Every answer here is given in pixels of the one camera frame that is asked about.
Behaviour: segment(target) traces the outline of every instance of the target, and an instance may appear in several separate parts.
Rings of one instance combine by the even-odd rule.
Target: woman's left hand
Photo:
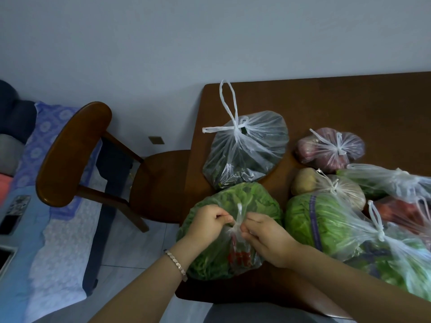
[[[204,250],[217,239],[225,224],[234,222],[234,217],[221,207],[206,205],[197,211],[186,237],[199,243]]]

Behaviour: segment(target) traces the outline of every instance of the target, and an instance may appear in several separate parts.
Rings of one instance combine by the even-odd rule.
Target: wooden table
[[[202,175],[213,133],[203,127],[222,126],[229,116],[220,102],[219,83],[202,92],[185,184],[183,220],[189,209],[216,191]],[[359,135],[366,144],[362,163],[402,168],[431,176],[431,72],[261,81],[232,84],[238,114],[263,110],[280,113],[289,130],[286,154],[259,182],[285,209],[290,183],[300,165],[292,155],[296,142],[309,128],[331,127]],[[227,84],[223,94],[233,113]],[[176,295],[212,303],[269,301],[330,316],[348,317],[319,290],[289,270],[265,263],[261,268],[229,280],[182,283]]]

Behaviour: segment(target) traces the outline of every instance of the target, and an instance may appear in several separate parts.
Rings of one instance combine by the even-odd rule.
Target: plastic bag
[[[227,82],[234,100],[233,116],[223,98],[223,83],[220,83],[220,99],[232,120],[223,127],[202,128],[204,133],[217,132],[202,169],[215,189],[262,178],[281,160],[289,141],[286,123],[275,112],[263,111],[238,117],[235,92]]]
[[[410,204],[420,198],[431,199],[431,177],[416,176],[400,168],[388,170],[372,164],[349,164],[337,174],[359,184],[369,199],[391,195]]]
[[[370,221],[330,193],[295,196],[285,228],[300,243],[410,293],[431,300],[431,253],[422,240],[395,223],[385,223],[372,201]]]
[[[354,209],[362,211],[366,200],[361,187],[352,180],[334,174],[325,175],[320,169],[299,170],[291,186],[293,195],[308,192],[330,192],[348,201]]]
[[[394,222],[418,235],[431,250],[431,216],[425,200],[409,204],[392,196],[374,202],[383,221]]]
[[[310,131],[313,135],[300,139],[297,145],[297,156],[302,164],[332,173],[365,154],[365,143],[355,134],[340,133],[332,128]]]
[[[235,219],[232,227],[224,226],[218,238],[189,266],[187,274],[194,279],[228,279],[262,264],[262,259],[242,237],[239,227],[247,212],[257,212],[272,217],[280,225],[281,209],[277,201],[259,183],[240,183],[206,197],[187,215],[177,234],[185,236],[196,212],[205,205],[216,204]]]

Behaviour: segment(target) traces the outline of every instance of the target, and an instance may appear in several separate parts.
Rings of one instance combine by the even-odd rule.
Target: wall socket
[[[154,145],[163,145],[165,143],[161,136],[148,136],[148,139]]]

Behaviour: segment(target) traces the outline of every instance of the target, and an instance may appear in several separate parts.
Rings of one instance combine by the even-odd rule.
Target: bed
[[[116,209],[80,198],[65,208],[48,207],[37,198],[32,180],[56,132],[74,111],[77,109],[20,101],[15,90],[0,81],[0,173],[14,176],[0,208],[0,222],[11,217],[12,205],[25,207],[15,227],[0,234],[1,322],[33,322],[90,296],[97,286]],[[132,162],[110,141],[102,139],[89,160],[87,172],[84,171],[88,176],[83,174],[81,179],[88,186],[93,184],[101,191],[121,197]],[[87,220],[89,213],[93,218],[91,224],[77,223],[78,215]],[[74,251],[77,251],[75,262]],[[63,259],[63,254],[68,254],[68,258]],[[64,270],[67,263],[73,263],[69,264],[70,276]]]

